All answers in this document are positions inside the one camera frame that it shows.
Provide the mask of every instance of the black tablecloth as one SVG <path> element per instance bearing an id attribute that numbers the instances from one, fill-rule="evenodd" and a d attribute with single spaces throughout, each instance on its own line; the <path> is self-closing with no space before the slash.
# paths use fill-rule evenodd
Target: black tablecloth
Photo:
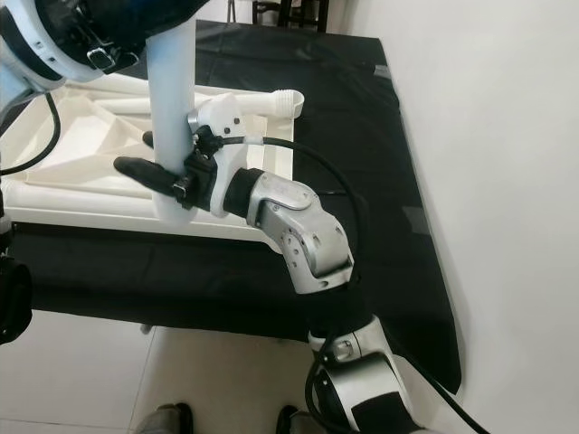
<path id="1" fill-rule="evenodd" d="M 306 96 L 296 140 L 338 165 L 369 203 L 368 303 L 427 369 L 456 390 L 452 313 L 431 237 L 416 220 L 422 202 L 385 65 L 376 39 L 198 23 L 198 84 L 295 89 Z M 145 77 L 146 68 L 126 73 Z M 317 190 L 337 187 L 299 154 L 294 178 Z M 323 204 L 354 240 L 347 199 L 324 197 Z M 284 261 L 265 244 L 22 224 L 12 254 L 33 273 L 38 309 L 306 337 Z"/>

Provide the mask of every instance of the chair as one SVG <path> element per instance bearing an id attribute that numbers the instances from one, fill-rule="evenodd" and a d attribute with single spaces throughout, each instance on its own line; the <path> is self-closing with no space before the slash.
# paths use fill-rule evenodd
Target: chair
<path id="1" fill-rule="evenodd" d="M 314 1 L 319 1 L 318 19 L 306 18 L 306 7 Z M 318 32 L 325 33 L 327 29 L 327 11 L 329 9 L 329 0 L 301 0 L 299 15 L 291 14 L 291 0 L 281 0 L 280 3 L 272 1 L 253 1 L 253 23 L 258 23 L 259 14 L 267 11 L 279 11 L 278 27 L 288 27 L 289 23 L 295 23 L 299 28 L 305 24 L 315 25 Z"/>
<path id="2" fill-rule="evenodd" d="M 318 19 L 306 18 L 306 7 L 315 1 L 319 1 Z M 281 0 L 280 5 L 280 20 L 278 26 L 287 27 L 289 23 L 296 23 L 299 28 L 303 28 L 305 24 L 315 25 L 318 32 L 325 33 L 327 29 L 327 12 L 329 10 L 329 0 L 301 0 L 301 7 L 299 8 L 299 15 L 293 16 L 291 14 L 291 0 Z"/>

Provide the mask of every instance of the chair leg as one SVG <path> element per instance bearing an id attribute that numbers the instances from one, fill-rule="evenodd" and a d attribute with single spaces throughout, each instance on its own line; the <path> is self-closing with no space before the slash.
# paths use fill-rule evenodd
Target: chair leg
<path id="1" fill-rule="evenodd" d="M 329 10 L 329 0 L 319 0 L 318 32 L 320 33 L 326 32 L 328 10 Z"/>
<path id="2" fill-rule="evenodd" d="M 233 14 L 233 22 L 237 23 L 237 14 L 235 11 L 235 0 L 230 0 L 231 5 L 232 5 L 232 14 Z"/>
<path id="3" fill-rule="evenodd" d="M 281 0 L 280 16 L 278 18 L 278 27 L 287 27 L 288 20 L 286 19 L 291 14 L 291 0 Z"/>
<path id="4" fill-rule="evenodd" d="M 257 24 L 257 0 L 252 1 L 252 22 Z"/>
<path id="5" fill-rule="evenodd" d="M 301 5 L 299 6 L 299 28 L 304 28 L 304 21 L 306 21 L 306 6 L 307 1 L 301 0 Z"/>

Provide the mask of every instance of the floor tile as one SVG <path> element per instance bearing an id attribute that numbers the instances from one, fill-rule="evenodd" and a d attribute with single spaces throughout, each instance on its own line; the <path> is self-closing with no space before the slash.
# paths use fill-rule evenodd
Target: floor tile
<path id="1" fill-rule="evenodd" d="M 0 346 L 0 419 L 127 429 L 151 340 L 138 324 L 34 311 Z"/>
<path id="2" fill-rule="evenodd" d="M 272 434 L 281 407 L 304 407 L 306 344 L 158 327 L 131 428 L 157 406 L 185 401 L 203 434 Z"/>
<path id="3" fill-rule="evenodd" d="M 0 420 L 2 434 L 127 434 L 125 429 L 79 427 L 17 420 Z"/>

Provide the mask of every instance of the black wire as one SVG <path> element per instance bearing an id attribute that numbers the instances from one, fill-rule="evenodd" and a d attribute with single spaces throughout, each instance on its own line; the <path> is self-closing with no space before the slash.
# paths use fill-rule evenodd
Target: black wire
<path id="1" fill-rule="evenodd" d="M 342 190 L 316 190 L 318 196 L 346 196 Z"/>
<path id="2" fill-rule="evenodd" d="M 244 137 L 227 137 L 223 140 L 224 145 L 237 145 L 242 143 Z M 303 146 L 298 143 L 289 142 L 288 140 L 283 140 L 280 138 L 273 138 L 273 137 L 264 137 L 263 143 L 265 145 L 274 145 L 274 146 L 281 146 L 286 147 L 289 149 L 294 149 L 296 151 L 300 151 L 315 160 L 317 160 L 321 165 L 323 165 L 344 188 L 344 191 L 350 202 L 352 203 L 352 208 L 354 211 L 354 216 L 356 219 L 356 230 L 357 230 L 357 249 L 356 255 L 354 257 L 354 267 L 356 268 L 356 264 L 359 263 L 359 252 L 363 247 L 363 241 L 365 240 L 365 227 L 366 225 L 363 224 L 365 222 L 365 217 L 367 216 L 367 211 L 365 210 L 365 202 L 359 198 L 357 193 L 352 188 L 351 184 L 348 180 L 344 177 L 344 175 L 340 172 L 340 170 L 335 167 L 332 163 L 330 163 L 323 155 L 312 149 L 311 147 Z M 357 272 L 355 273 L 352 270 L 352 276 L 358 276 Z M 386 329 L 384 329 L 384 333 L 386 334 L 386 339 L 388 341 L 393 342 L 396 347 L 398 348 L 398 353 L 402 357 L 404 357 L 408 363 L 410 363 L 414 369 L 433 387 L 435 391 L 437 391 L 441 397 L 449 404 L 449 406 L 456 412 L 456 414 L 464 420 L 464 422 L 469 425 L 475 432 L 478 434 L 489 434 L 484 428 L 482 428 L 477 421 L 475 421 L 451 396 L 450 394 L 438 383 L 438 381 L 432 377 L 425 369 L 423 369 L 420 364 L 405 350 L 405 348 L 400 345 L 400 343 L 390 334 Z M 342 426 L 336 425 L 335 423 L 326 420 L 324 416 L 319 412 L 314 404 L 313 393 L 314 393 L 314 380 L 316 374 L 318 373 L 319 367 L 322 364 L 323 357 L 326 354 L 328 348 L 333 344 L 334 339 L 336 338 L 335 333 L 328 334 L 326 341 L 322 345 L 319 352 L 316 354 L 314 359 L 314 363 L 309 368 L 308 378 L 306 380 L 306 404 L 308 405 L 308 411 L 311 413 L 312 417 L 325 429 L 328 431 L 337 434 L 356 434 L 357 431 L 352 429 L 346 429 Z"/>
<path id="3" fill-rule="evenodd" d="M 56 105 L 54 104 L 54 99 L 52 99 L 52 95 L 47 93 L 45 95 L 46 102 L 48 102 L 48 107 L 52 113 L 52 120 L 54 122 L 54 130 L 52 132 L 52 137 L 48 142 L 48 145 L 44 148 L 44 150 L 38 154 L 33 159 L 27 161 L 26 163 L 22 163 L 21 165 L 17 165 L 16 167 L 10 167 L 9 169 L 0 170 L 0 176 L 12 175 L 18 172 L 22 172 L 23 170 L 31 168 L 33 165 L 37 165 L 41 161 L 44 160 L 56 147 L 59 138 L 61 138 L 61 119 L 58 116 L 58 110 L 56 109 Z"/>
<path id="4" fill-rule="evenodd" d="M 444 389 L 441 384 L 434 378 L 432 375 L 428 373 L 422 366 L 418 363 L 414 357 L 412 357 L 406 349 L 400 344 L 400 342 L 392 336 L 386 329 L 384 329 L 384 334 L 386 335 L 386 340 L 394 344 L 396 349 L 398 350 L 397 353 L 401 355 L 404 359 L 408 361 L 409 364 L 413 366 L 413 368 L 426 380 L 435 391 L 438 392 L 439 395 L 446 401 L 447 404 L 456 412 L 456 414 L 464 420 L 464 422 L 469 425 L 476 433 L 478 434 L 490 434 L 489 431 L 482 428 L 477 421 L 475 421 L 452 397 L 451 395 Z"/>

